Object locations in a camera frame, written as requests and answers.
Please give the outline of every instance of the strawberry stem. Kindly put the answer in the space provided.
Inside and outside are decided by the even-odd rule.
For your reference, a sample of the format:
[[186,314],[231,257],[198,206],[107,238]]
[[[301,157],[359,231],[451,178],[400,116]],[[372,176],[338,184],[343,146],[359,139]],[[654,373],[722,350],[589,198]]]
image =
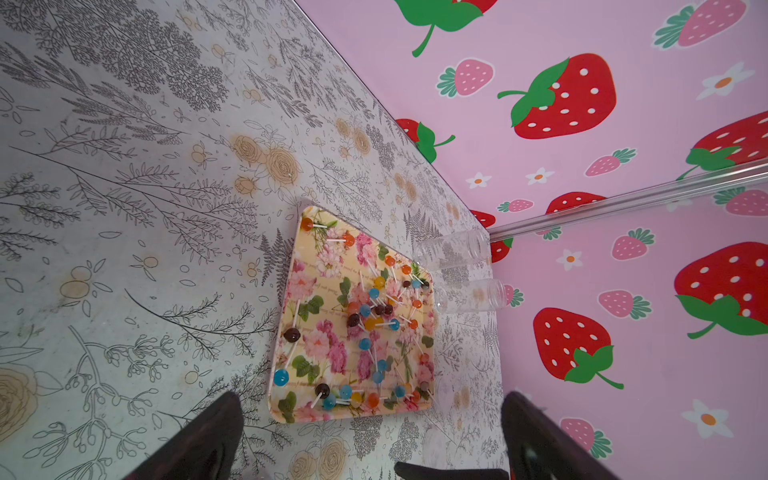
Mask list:
[[619,389],[619,390],[624,390],[624,384],[623,384],[623,383],[616,383],[616,382],[614,382],[613,380],[609,380],[609,379],[605,378],[604,376],[602,376],[602,375],[600,374],[600,372],[595,372],[595,373],[597,373],[597,375],[598,375],[600,378],[602,378],[603,380],[605,380],[605,381],[608,383],[608,385],[610,385],[610,386],[612,386],[612,387],[614,387],[614,388],[617,388],[617,389]]
[[707,328],[703,330],[699,330],[698,332],[694,332],[694,333],[689,333],[688,338],[692,340],[700,338],[701,336],[706,335],[710,330],[712,330],[715,327],[715,325],[717,325],[717,322],[712,322]]
[[689,171],[685,172],[684,174],[680,175],[677,179],[675,179],[675,181],[683,180],[686,175],[688,175],[690,172],[696,170],[698,167],[699,166],[697,165],[696,167],[691,168]]
[[437,144],[437,145],[433,145],[433,147],[439,147],[440,145],[449,144],[449,143],[451,143],[452,141],[454,141],[455,139],[456,139],[456,136],[455,136],[455,135],[451,135],[451,137],[450,137],[448,140],[446,140],[446,141],[444,141],[444,142],[442,142],[442,143],[439,143],[439,144]]
[[498,95],[496,95],[496,98],[502,99],[508,95],[526,95],[527,91],[520,91],[520,90],[507,90],[507,91],[500,91]]
[[426,36],[426,38],[424,38],[424,41],[422,42],[422,44],[421,44],[421,45],[419,45],[419,46],[416,48],[416,50],[414,50],[414,51],[412,51],[412,52],[411,52],[411,53],[413,54],[413,56],[414,56],[414,57],[418,57],[419,55],[421,55],[421,54],[422,54],[422,52],[424,51],[424,49],[425,49],[425,48],[427,48],[427,44],[429,43],[429,39],[432,37],[432,32],[433,32],[434,30],[435,30],[435,25],[434,25],[434,24],[432,24],[432,26],[431,26],[431,27],[429,27],[429,32],[427,32],[427,36]]

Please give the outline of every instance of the white flower print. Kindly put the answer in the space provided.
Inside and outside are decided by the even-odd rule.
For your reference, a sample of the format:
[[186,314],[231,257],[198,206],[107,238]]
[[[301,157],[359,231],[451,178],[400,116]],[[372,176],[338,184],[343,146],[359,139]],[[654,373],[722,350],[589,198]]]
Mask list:
[[583,266],[581,262],[581,252],[571,252],[569,249],[563,250],[563,256],[558,258],[558,263],[563,264],[566,272],[570,272],[575,266]]
[[721,97],[728,95],[737,83],[751,77],[755,73],[754,70],[743,71],[743,68],[744,62],[740,61],[729,68],[725,74],[715,75],[714,77],[709,77],[702,81],[701,84],[706,88],[704,88],[704,91],[702,91],[696,99],[701,100],[712,94],[718,94]]
[[484,177],[483,174],[480,172],[476,173],[473,178],[468,178],[467,183],[469,184],[469,189],[477,188],[477,187],[483,187],[485,188],[488,186],[488,180],[491,180],[491,176],[488,175],[487,177]]
[[528,178],[528,185],[546,184],[547,179],[551,177],[553,174],[554,172],[547,172],[546,168],[541,167],[538,170],[536,170],[535,174],[525,175],[525,178]]
[[681,414],[688,422],[696,424],[696,429],[702,439],[708,439],[713,433],[719,433],[729,439],[733,438],[733,432],[725,425],[728,420],[728,411],[708,409],[701,400],[694,400],[694,410]]

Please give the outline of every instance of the tray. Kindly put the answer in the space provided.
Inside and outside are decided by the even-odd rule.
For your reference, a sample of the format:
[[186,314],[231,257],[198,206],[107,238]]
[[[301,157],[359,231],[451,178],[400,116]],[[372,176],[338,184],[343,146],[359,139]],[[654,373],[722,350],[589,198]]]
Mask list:
[[[302,229],[301,221],[297,227],[267,390],[272,417],[278,422],[315,422],[431,408],[435,381],[432,344],[436,320],[432,276],[407,257],[326,210],[307,207],[301,220],[305,218],[326,228],[311,227],[306,231]],[[342,239],[347,233],[355,239],[352,246],[344,242],[326,242],[329,238]],[[386,257],[395,259],[392,269],[386,265]],[[411,267],[412,275],[422,283],[427,282],[429,288],[403,288],[403,280],[413,280],[402,272],[405,265]],[[404,316],[418,323],[415,329],[403,319],[399,321],[398,330],[391,326],[377,326],[373,331],[347,326],[346,305],[360,300],[362,292],[373,288],[374,270],[377,276],[386,277],[386,292],[400,298],[402,304],[394,303],[394,313],[377,321]],[[361,275],[364,289],[360,286]],[[414,309],[413,300],[421,301],[421,308]],[[297,305],[300,306],[296,328],[301,337],[290,343],[283,334],[293,325]],[[363,338],[372,340],[370,352],[375,354],[376,362],[367,351],[359,348]],[[287,365],[294,345],[295,351]],[[378,370],[376,363],[381,359],[387,361],[388,370],[383,372],[384,380],[376,385],[372,375]],[[278,386],[274,381],[275,373],[281,369],[289,376],[284,386]],[[320,383],[327,384],[337,399],[342,398],[341,388],[349,385],[359,391],[361,396],[355,400],[362,400],[362,403],[326,409],[321,399],[311,408],[317,397],[316,386]],[[398,398],[397,386],[406,387],[408,395]],[[376,406],[373,406],[376,403],[374,393],[379,396]]]

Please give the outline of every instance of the lollipop stick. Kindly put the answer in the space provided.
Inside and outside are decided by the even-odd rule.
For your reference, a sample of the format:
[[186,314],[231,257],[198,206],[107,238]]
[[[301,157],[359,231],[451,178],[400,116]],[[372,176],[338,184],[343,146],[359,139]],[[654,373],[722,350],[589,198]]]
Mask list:
[[320,397],[323,396],[323,393],[320,392],[317,394],[317,397],[315,397],[314,402],[312,402],[312,406],[310,406],[311,409],[315,408],[315,405],[317,405],[317,402],[320,400]]

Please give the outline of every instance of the strawberry wallpaper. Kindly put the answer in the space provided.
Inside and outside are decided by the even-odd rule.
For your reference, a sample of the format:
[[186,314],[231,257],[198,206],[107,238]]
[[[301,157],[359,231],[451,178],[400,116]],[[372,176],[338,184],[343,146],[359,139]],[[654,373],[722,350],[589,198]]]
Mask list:
[[497,225],[768,155],[765,2],[298,2]]
[[505,391],[624,480],[768,478],[766,240],[768,184],[508,240]]

